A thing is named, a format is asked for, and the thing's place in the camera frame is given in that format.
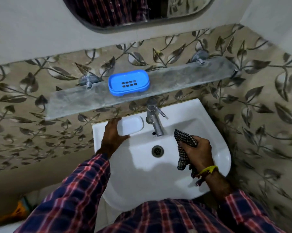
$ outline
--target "plaid shirt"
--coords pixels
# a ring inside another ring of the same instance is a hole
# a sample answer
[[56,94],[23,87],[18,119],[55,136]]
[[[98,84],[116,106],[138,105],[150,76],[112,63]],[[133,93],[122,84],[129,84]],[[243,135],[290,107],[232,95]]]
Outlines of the plaid shirt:
[[[15,233],[92,233],[98,203],[109,176],[106,154],[98,154],[83,162],[45,198]],[[226,197],[220,212],[194,200],[148,201],[122,213],[115,223],[99,232],[284,231],[269,220],[260,205],[238,190]]]
[[87,22],[108,27],[146,21],[146,0],[66,0],[76,14]]

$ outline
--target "white sink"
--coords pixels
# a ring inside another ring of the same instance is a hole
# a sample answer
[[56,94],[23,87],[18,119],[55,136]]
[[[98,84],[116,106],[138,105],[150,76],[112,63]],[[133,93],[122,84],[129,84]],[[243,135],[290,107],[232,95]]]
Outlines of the white sink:
[[[188,166],[179,171],[179,153],[173,132],[179,129],[191,135],[206,138],[212,145],[212,154],[219,171],[226,176],[231,166],[227,144],[210,119],[199,99],[163,107],[166,118],[159,115],[164,135],[153,135],[153,126],[145,122],[146,112],[139,113],[144,128],[131,135],[110,159],[111,176],[103,198],[113,208],[129,211],[149,200],[194,199],[209,191],[204,182],[195,186],[197,178],[191,177]],[[107,122],[93,125],[95,152]],[[160,145],[162,157],[152,155],[152,148]]]

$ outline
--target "mirror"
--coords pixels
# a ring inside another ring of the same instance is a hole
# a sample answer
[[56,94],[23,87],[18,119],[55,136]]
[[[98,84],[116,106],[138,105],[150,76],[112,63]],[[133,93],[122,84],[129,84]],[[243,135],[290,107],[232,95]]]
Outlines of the mirror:
[[212,0],[64,0],[86,27],[104,29],[198,13]]

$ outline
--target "blue soap dish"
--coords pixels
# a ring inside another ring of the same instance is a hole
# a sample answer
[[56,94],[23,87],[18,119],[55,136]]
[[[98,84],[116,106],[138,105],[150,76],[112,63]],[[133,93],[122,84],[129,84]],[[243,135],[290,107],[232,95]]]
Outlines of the blue soap dish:
[[145,70],[113,74],[108,79],[109,91],[113,96],[143,92],[148,90],[149,86],[149,77]]

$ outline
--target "yellow thread bracelet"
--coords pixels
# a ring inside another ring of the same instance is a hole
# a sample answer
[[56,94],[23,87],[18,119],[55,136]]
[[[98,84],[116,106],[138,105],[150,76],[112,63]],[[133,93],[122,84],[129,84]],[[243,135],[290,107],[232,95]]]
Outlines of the yellow thread bracelet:
[[213,165],[213,166],[210,166],[210,167],[207,167],[207,168],[204,168],[201,172],[199,172],[199,176],[201,176],[201,174],[205,173],[205,172],[209,172],[209,173],[212,173],[215,169],[218,169],[218,167],[216,165]]

